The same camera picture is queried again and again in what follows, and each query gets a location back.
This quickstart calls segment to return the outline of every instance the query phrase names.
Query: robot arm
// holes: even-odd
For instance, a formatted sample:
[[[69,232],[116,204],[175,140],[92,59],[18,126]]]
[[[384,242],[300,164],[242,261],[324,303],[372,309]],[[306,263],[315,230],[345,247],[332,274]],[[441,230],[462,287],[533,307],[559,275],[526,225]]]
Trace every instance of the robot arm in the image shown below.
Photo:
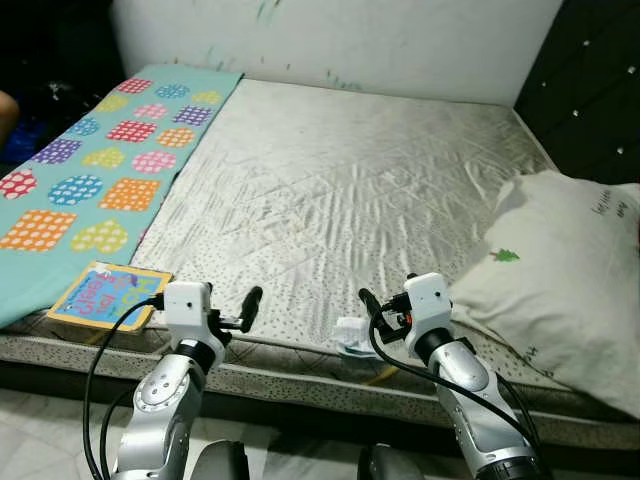
[[[200,412],[207,372],[224,359],[231,334],[249,331],[262,290],[245,298],[240,318],[221,318],[209,305],[210,284],[172,282],[164,292],[174,352],[138,385],[133,416],[118,450],[114,480],[181,479],[189,434]]]
[[[453,338],[452,304],[442,275],[411,276],[404,288],[405,292],[382,306],[370,292],[360,292],[382,342],[404,339],[409,353],[420,358],[431,374],[463,387],[517,420],[500,395],[498,377],[489,364],[475,356],[468,342]],[[392,329],[383,312],[398,315],[400,328]],[[467,396],[436,387],[474,478],[549,478],[535,449],[517,429]]]

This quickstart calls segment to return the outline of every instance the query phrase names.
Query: black cable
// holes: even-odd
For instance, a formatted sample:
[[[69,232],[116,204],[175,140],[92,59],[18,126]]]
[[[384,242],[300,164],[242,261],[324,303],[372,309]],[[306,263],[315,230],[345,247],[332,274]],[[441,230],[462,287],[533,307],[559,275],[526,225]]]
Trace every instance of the black cable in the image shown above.
[[[100,468],[102,469],[102,477],[104,478],[104,480],[111,479],[111,474],[109,473],[109,463],[107,462],[107,431],[109,430],[109,421],[111,420],[111,415],[113,415],[113,411],[120,404],[120,402],[124,400],[124,397],[132,394],[135,391],[135,388],[130,388],[129,390],[125,390],[120,395],[118,395],[116,399],[111,402],[111,405],[109,405],[109,408],[102,418],[102,426],[100,427]]]
[[[529,413],[529,409],[525,405],[524,399],[516,390],[516,388],[511,385],[502,375],[496,373],[496,377],[498,377],[498,382],[509,392],[509,395],[513,399],[514,402],[518,405],[518,408],[522,412],[522,416],[524,417],[524,421],[527,424],[527,429],[531,432],[531,436],[535,440],[535,447],[540,449],[540,436],[538,435],[538,429],[536,428],[536,424],[531,418],[531,414]]]
[[[402,363],[402,362],[396,360],[395,358],[390,357],[389,355],[387,355],[380,348],[380,346],[378,345],[378,341],[376,340],[375,328],[374,328],[373,322],[369,323],[369,339],[371,340],[371,346],[373,347],[375,352],[385,362],[393,365],[394,367],[399,368],[400,370],[404,370],[405,372],[413,373],[414,375],[417,375],[417,376],[422,377],[422,378],[424,378],[426,380],[429,380],[430,382],[437,383],[438,385],[446,387],[449,390],[453,390],[454,392],[457,392],[460,395],[463,395],[463,396],[467,397],[468,399],[476,402],[477,404],[483,406],[484,408],[489,410],[491,413],[494,413],[495,415],[500,417],[502,420],[507,422],[518,433],[520,433],[520,435],[522,435],[525,439],[527,439],[527,441],[529,442],[529,444],[531,445],[533,450],[536,452],[536,454],[539,455],[538,448],[537,448],[537,445],[536,445],[536,442],[535,442],[533,434],[529,433],[527,431],[527,429],[524,428],[517,420],[514,420],[513,417],[511,417],[510,415],[508,415],[505,412],[503,412],[502,410],[500,410],[498,407],[496,407],[491,402],[488,402],[484,398],[479,397],[475,393],[470,392],[466,388],[463,388],[463,387],[461,387],[460,385],[458,385],[456,383],[453,383],[453,382],[450,382],[448,380],[445,380],[444,378],[439,377],[437,375],[434,375],[434,374],[432,374],[430,372],[424,372],[422,370],[418,370],[417,368],[410,367],[409,365],[405,365],[404,363]]]
[[[93,457],[93,450],[91,449],[91,437],[89,435],[89,416],[91,413],[91,383],[93,381],[93,374],[96,370],[96,366],[98,365],[98,361],[100,357],[102,357],[102,353],[104,352],[109,342],[116,334],[118,327],[122,325],[122,323],[127,319],[129,315],[131,315],[135,310],[145,305],[156,305],[157,302],[162,301],[161,296],[156,296],[152,298],[148,298],[142,302],[135,304],[129,310],[127,310],[124,315],[122,315],[118,321],[111,327],[109,333],[102,341],[102,345],[98,349],[96,356],[93,357],[93,361],[91,362],[91,366],[89,367],[89,372],[87,373],[87,382],[85,384],[84,389],[84,401],[82,404],[82,445],[84,447],[84,456],[87,460],[87,465],[89,466],[89,470],[91,471],[91,476],[94,480],[104,480],[102,475],[100,474],[100,469],[96,464],[96,460]]]

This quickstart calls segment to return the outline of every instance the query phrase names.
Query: book cover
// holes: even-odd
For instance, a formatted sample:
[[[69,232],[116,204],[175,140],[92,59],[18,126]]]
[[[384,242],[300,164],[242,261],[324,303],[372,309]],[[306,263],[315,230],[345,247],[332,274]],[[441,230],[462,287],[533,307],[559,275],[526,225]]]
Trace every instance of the book cover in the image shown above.
[[[49,310],[63,322],[110,329],[129,308],[164,290],[171,274],[143,268],[91,262]],[[151,317],[153,307],[133,312],[118,331],[133,332]]]

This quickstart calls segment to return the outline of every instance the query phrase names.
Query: white wall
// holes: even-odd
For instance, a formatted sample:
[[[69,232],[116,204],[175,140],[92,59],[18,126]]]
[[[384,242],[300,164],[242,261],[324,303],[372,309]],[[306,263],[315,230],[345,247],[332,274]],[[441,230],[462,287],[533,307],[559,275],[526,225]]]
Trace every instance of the white wall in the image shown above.
[[[513,105],[562,0],[115,0],[125,68]]]

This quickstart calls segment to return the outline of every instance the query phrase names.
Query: white mattress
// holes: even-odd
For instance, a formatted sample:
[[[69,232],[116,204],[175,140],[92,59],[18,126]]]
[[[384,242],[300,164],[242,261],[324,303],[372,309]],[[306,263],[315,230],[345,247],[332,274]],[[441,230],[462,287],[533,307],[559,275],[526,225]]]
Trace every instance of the white mattress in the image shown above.
[[[551,165],[510,109],[243,80],[175,181],[133,265],[211,281],[251,335],[333,349],[356,292],[453,281],[502,183]]]

